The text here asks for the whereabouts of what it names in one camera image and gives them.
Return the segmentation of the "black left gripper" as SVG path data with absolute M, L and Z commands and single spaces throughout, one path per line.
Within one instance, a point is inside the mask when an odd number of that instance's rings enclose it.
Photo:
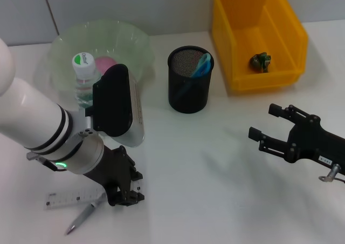
M 141 180 L 142 174 L 130 163 L 123 146 L 114 150 L 105 147 L 100 161 L 84 176 L 104 188 L 111 206 L 131 206 L 144 200 L 142 193 L 130 190 L 131 181 Z

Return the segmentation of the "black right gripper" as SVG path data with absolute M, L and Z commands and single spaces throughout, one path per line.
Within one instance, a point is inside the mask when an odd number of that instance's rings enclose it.
M 337 164 L 340 167 L 339 173 L 344 173 L 344 138 L 324 130 L 319 117 L 293 105 L 283 108 L 270 104 L 268 113 L 289 120 L 295 125 L 290 130 L 287 141 L 269 137 L 250 127 L 249 138 L 259 143 L 260 151 L 281 157 L 289 163 L 308 159 L 327 168 Z

